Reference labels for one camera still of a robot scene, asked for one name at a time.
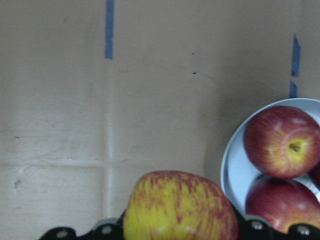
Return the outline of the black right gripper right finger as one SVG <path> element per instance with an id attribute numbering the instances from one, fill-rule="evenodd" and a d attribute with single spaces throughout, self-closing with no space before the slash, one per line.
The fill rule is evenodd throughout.
<path id="1" fill-rule="evenodd" d="M 273 238 L 265 222 L 258 219 L 246 220 L 233 204 L 231 206 L 237 219 L 239 240 L 271 240 Z"/>

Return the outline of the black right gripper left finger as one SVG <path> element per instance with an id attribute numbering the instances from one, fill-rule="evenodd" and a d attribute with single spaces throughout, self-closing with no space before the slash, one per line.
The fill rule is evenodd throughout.
<path id="1" fill-rule="evenodd" d="M 104 218 L 92 227 L 93 240 L 123 240 L 125 212 L 119 217 Z"/>

